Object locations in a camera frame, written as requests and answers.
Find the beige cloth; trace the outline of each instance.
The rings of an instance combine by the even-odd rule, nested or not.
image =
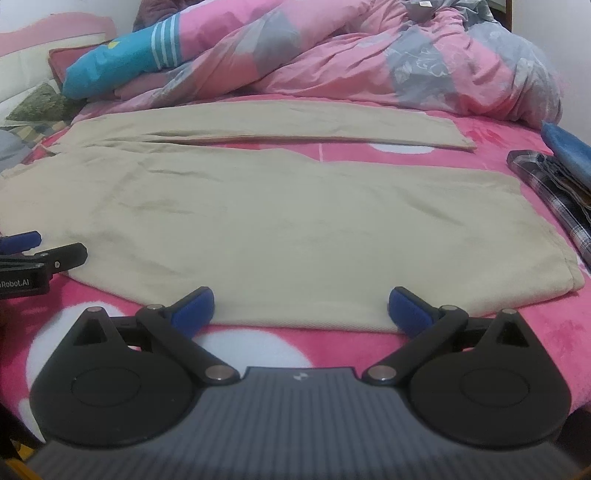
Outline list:
[[[455,124],[420,112],[307,100],[203,103],[105,115],[79,122],[52,148],[109,141],[363,140],[473,150]]]
[[[210,286],[225,324],[393,332],[398,285],[472,314],[583,285],[512,177],[279,149],[72,148],[2,174],[0,227],[38,229],[43,248],[83,242],[71,276],[141,303]]]

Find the pink bedsheet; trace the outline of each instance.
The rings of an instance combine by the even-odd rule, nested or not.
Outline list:
[[[286,97],[269,95],[256,98]],[[514,124],[485,118],[456,118],[442,112],[428,114],[451,118],[466,136],[477,143],[478,149],[469,153],[421,146],[336,142],[281,144],[281,147],[317,161],[355,160],[393,165],[476,168],[507,175],[513,175],[505,162],[510,150],[547,151],[536,132]],[[278,145],[220,146],[258,150],[277,148]],[[527,186],[522,187],[522,192],[536,211],[569,241],[535,193]],[[581,269],[586,280],[583,289],[521,309],[568,382],[573,410],[591,401],[591,325],[588,321],[591,317],[591,283],[582,264]],[[28,404],[31,384],[78,315],[95,304],[105,307],[111,315],[133,314],[138,308],[136,304],[61,275],[52,281],[50,294],[11,300],[2,307],[2,318],[7,327],[0,350],[0,399],[33,430],[36,426]],[[379,333],[210,326],[197,341],[241,371],[248,365],[273,365],[353,366],[361,372],[401,346],[405,339],[401,335]]]

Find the white stripe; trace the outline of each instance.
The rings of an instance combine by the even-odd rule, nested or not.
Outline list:
[[[158,70],[160,70],[160,61],[158,60],[158,54],[156,53],[156,30],[158,29],[158,25],[154,27],[152,30],[152,55],[154,56],[154,61],[156,62],[156,66]]]
[[[178,27],[178,21],[179,21],[179,15],[175,15],[175,16],[173,16],[172,22],[170,22],[170,49],[173,52],[173,67],[178,66],[177,49],[176,49],[176,46],[174,45],[174,37],[175,37],[174,24],[176,22],[177,27]]]
[[[164,34],[166,32],[166,22],[169,19],[166,19],[162,22],[162,29],[160,30],[160,48],[162,49],[162,64],[165,66],[168,65],[168,57],[166,56],[166,45],[164,44]]]

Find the label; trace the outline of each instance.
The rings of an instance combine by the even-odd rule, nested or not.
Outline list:
[[[0,288],[16,288],[16,287],[28,287],[29,286],[29,279],[24,278],[22,280],[9,280],[9,281],[0,281]]]

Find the striped blue pillow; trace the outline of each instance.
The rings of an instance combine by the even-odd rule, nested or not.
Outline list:
[[[178,67],[180,14],[114,39],[82,55],[66,70],[62,93],[82,99],[108,93],[142,73]]]

